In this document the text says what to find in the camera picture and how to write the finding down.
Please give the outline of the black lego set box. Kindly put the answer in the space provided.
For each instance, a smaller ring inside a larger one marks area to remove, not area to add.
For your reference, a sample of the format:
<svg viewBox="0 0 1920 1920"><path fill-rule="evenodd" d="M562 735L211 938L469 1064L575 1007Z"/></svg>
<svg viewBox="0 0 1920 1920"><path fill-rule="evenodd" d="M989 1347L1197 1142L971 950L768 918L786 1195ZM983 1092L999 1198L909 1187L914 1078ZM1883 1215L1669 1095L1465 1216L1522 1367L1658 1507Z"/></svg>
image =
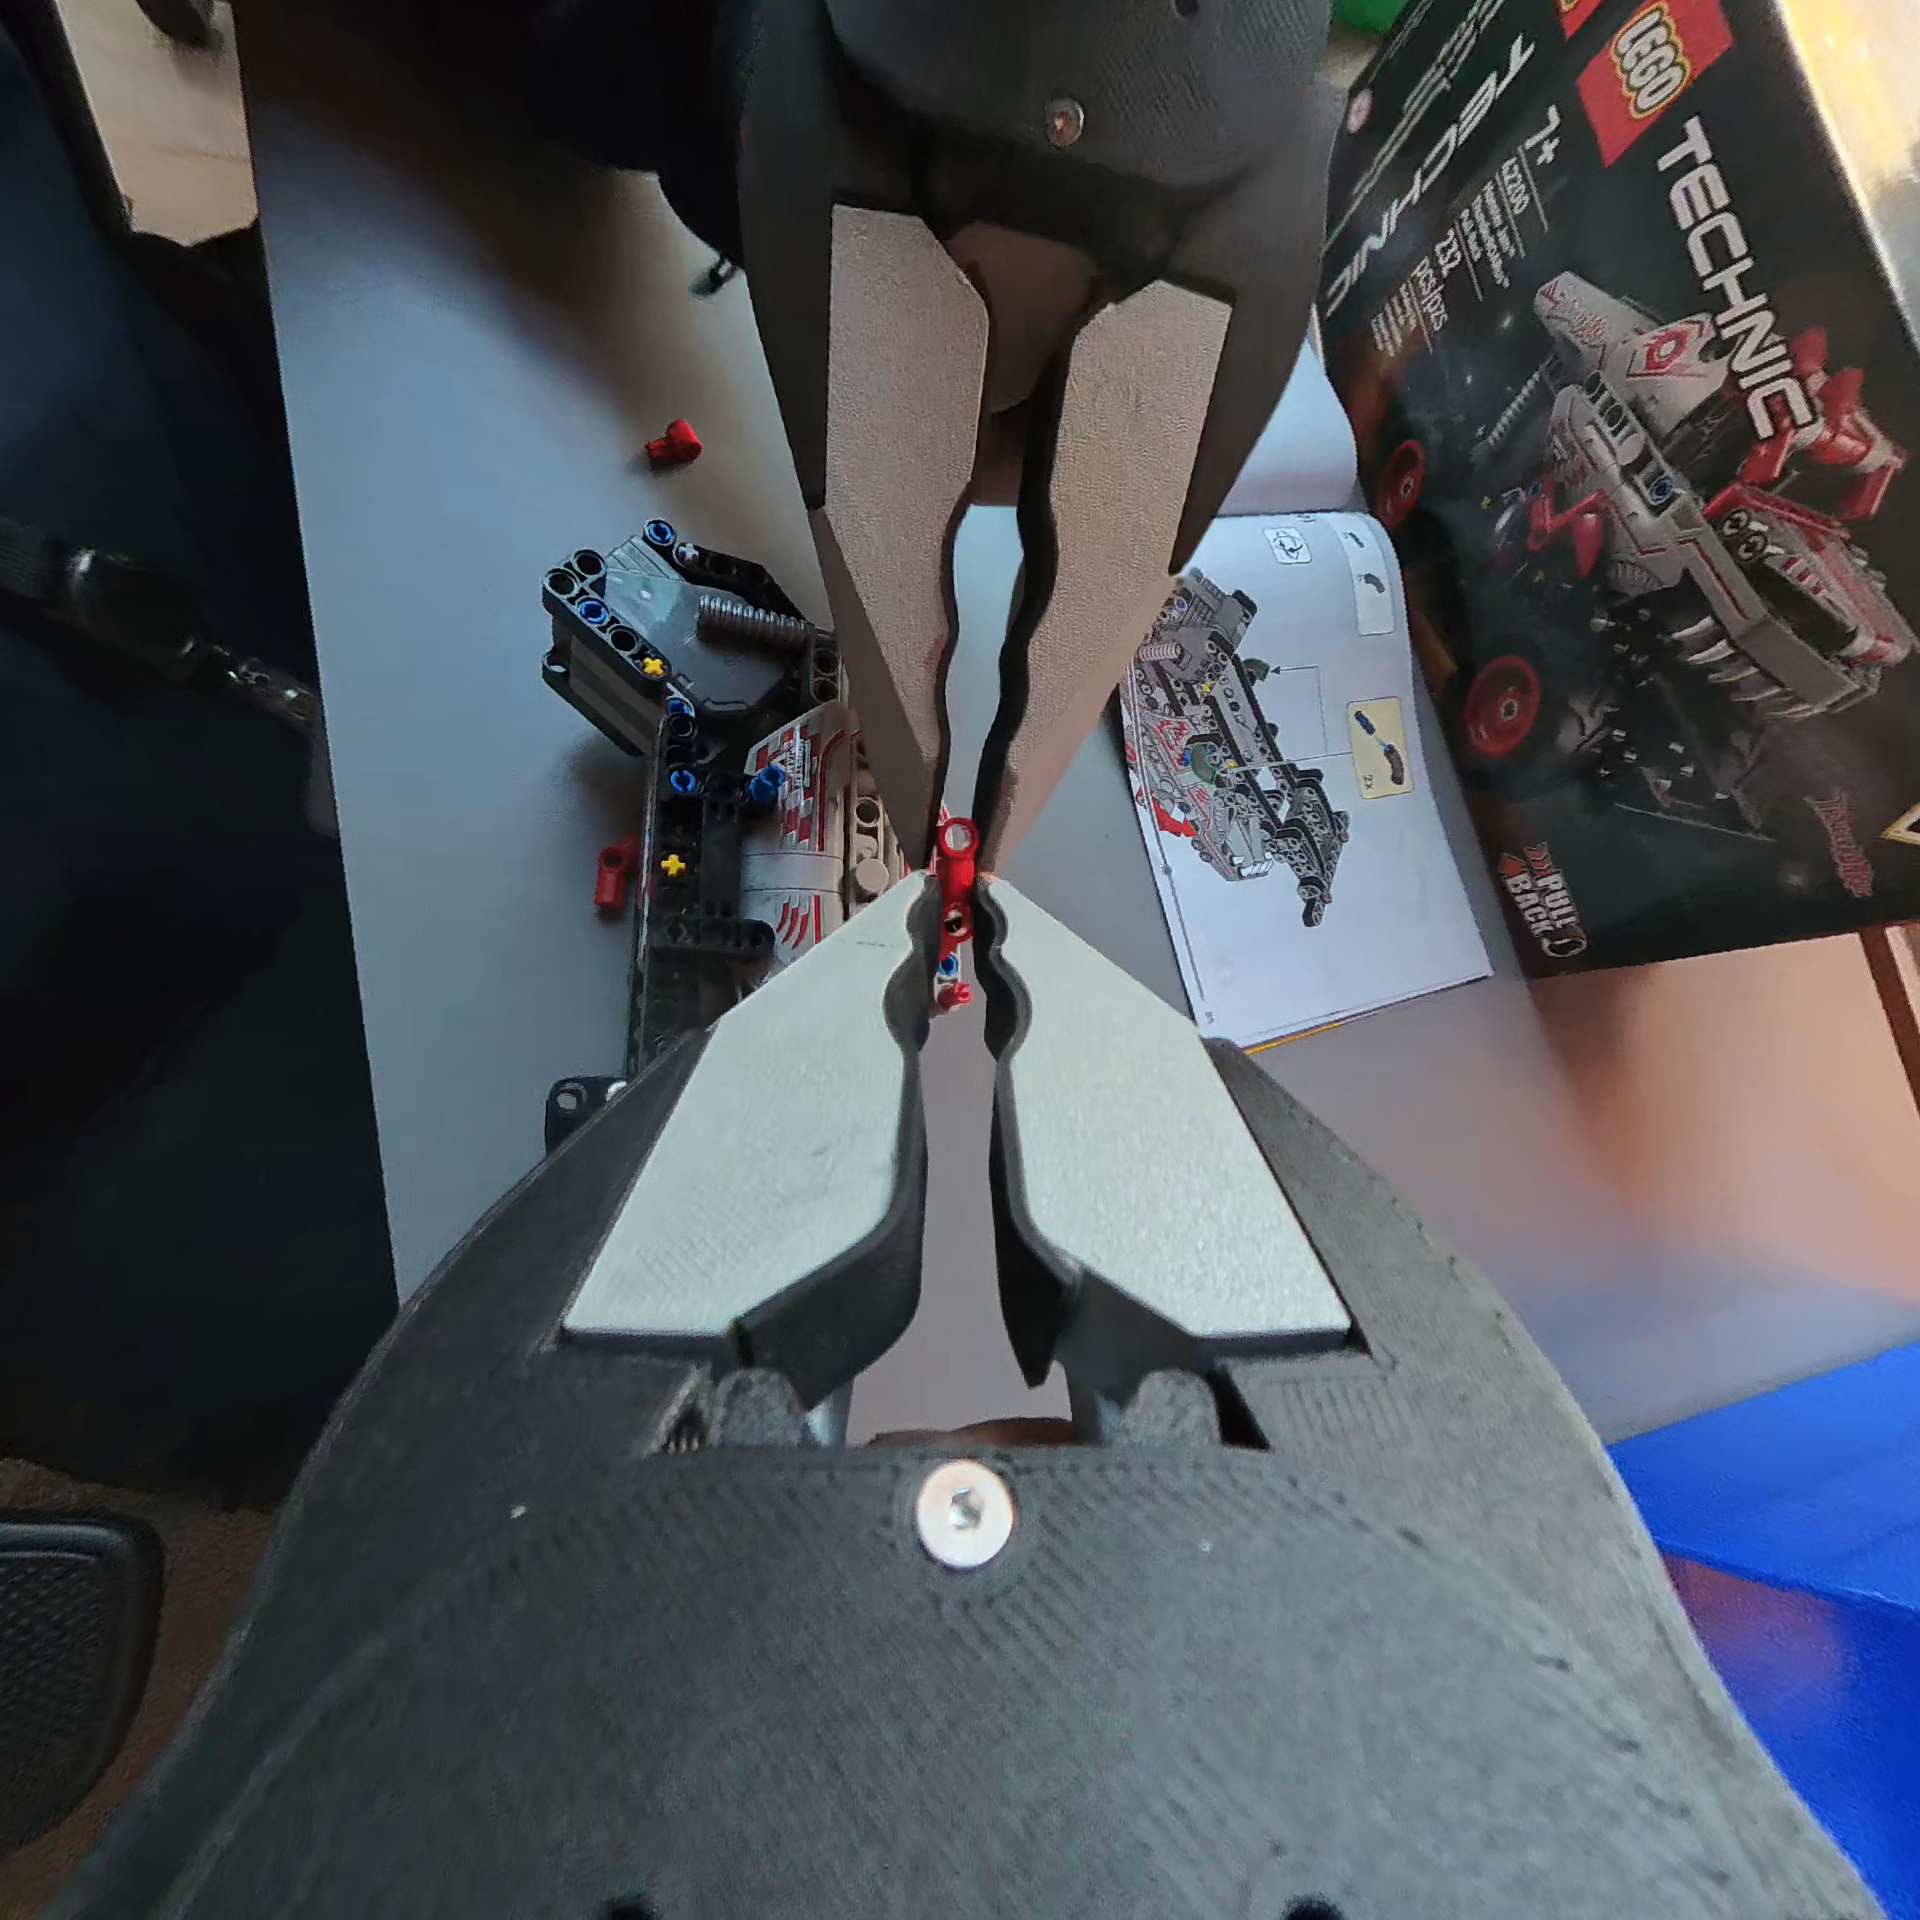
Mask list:
<svg viewBox="0 0 1920 1920"><path fill-rule="evenodd" d="M1914 4L1427 2L1319 322L1522 967L1917 913Z"/></svg>

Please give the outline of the lego instruction booklet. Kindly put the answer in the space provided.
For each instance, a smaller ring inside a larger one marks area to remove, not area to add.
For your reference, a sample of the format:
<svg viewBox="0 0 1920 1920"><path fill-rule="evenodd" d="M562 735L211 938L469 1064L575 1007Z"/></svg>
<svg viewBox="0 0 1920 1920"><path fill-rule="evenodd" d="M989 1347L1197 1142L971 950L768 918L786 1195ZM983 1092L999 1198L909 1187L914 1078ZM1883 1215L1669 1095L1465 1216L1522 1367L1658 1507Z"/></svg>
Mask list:
<svg viewBox="0 0 1920 1920"><path fill-rule="evenodd" d="M1205 1039L1271 1048L1489 975L1375 519L1215 519L1118 686L1118 718Z"/></svg>

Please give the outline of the grey partly built lego vehicle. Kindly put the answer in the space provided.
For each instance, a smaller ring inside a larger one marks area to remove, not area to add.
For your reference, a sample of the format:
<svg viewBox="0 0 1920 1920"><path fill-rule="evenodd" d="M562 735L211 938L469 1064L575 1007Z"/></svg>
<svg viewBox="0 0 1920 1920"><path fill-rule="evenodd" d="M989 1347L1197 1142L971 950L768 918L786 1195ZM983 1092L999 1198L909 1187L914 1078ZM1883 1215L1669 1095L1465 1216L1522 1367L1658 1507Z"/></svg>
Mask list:
<svg viewBox="0 0 1920 1920"><path fill-rule="evenodd" d="M595 918L631 936L622 1068L550 1087L553 1152L914 866L835 639L766 568L651 516L569 552L542 604L544 683L647 775L591 890Z"/></svg>

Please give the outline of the red lego beam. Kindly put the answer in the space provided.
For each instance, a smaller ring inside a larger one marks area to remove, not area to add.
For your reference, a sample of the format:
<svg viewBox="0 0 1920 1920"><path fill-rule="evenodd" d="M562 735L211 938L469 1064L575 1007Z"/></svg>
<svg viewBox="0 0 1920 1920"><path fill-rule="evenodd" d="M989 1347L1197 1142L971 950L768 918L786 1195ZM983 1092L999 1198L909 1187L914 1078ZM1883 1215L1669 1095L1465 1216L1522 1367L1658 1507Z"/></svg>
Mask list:
<svg viewBox="0 0 1920 1920"><path fill-rule="evenodd" d="M941 809L931 840L931 872L941 891L941 947L931 976L931 1012L968 1007L967 950L973 939L978 828Z"/></svg>

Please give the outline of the blue object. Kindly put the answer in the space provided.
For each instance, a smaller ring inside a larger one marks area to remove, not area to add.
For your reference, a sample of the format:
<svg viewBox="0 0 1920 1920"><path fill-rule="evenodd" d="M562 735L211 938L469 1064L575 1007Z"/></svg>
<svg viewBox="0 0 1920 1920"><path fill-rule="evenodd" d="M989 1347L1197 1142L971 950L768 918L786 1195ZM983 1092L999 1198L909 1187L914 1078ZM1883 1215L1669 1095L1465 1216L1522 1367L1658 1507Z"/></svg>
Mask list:
<svg viewBox="0 0 1920 1920"><path fill-rule="evenodd" d="M1917 1916L1917 1347L1608 1447L1721 1682Z"/></svg>

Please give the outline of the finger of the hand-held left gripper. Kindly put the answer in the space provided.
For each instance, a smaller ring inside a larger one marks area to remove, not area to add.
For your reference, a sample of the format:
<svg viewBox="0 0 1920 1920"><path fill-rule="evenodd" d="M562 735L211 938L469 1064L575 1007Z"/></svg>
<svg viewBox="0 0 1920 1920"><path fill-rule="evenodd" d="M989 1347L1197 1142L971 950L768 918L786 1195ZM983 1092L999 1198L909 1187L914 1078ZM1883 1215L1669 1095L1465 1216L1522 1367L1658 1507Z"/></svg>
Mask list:
<svg viewBox="0 0 1920 1920"><path fill-rule="evenodd" d="M863 753L914 868L944 802L952 537L987 347L989 308L922 222L833 209L823 504L808 519Z"/></svg>
<svg viewBox="0 0 1920 1920"><path fill-rule="evenodd" d="M1160 612L1231 311L1155 280L1071 338L1024 455L1024 564L973 819L981 866L1032 828Z"/></svg>

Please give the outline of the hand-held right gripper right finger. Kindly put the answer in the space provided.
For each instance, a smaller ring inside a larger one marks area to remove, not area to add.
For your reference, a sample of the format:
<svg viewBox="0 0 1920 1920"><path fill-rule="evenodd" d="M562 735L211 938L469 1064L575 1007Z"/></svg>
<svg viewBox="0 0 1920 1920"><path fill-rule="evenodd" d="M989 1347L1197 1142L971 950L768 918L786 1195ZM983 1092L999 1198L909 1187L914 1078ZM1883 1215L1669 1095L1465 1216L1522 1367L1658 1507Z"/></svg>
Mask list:
<svg viewBox="0 0 1920 1920"><path fill-rule="evenodd" d="M1177 1015L1002 878L975 887L999 1311L1083 1439L1152 1377L1215 1415L1229 1362L1357 1352L1226 1078Z"/></svg>

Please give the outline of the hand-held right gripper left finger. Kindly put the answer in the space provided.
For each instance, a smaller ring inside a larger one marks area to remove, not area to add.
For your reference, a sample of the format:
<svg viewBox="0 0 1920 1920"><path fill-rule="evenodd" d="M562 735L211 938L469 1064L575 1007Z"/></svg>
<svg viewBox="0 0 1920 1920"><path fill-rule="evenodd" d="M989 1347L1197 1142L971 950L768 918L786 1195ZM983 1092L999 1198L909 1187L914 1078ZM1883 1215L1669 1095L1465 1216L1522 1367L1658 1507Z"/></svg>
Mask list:
<svg viewBox="0 0 1920 1920"><path fill-rule="evenodd" d="M651 1132L562 1336L849 1392L921 1302L921 1049L939 882L911 873L723 1012Z"/></svg>

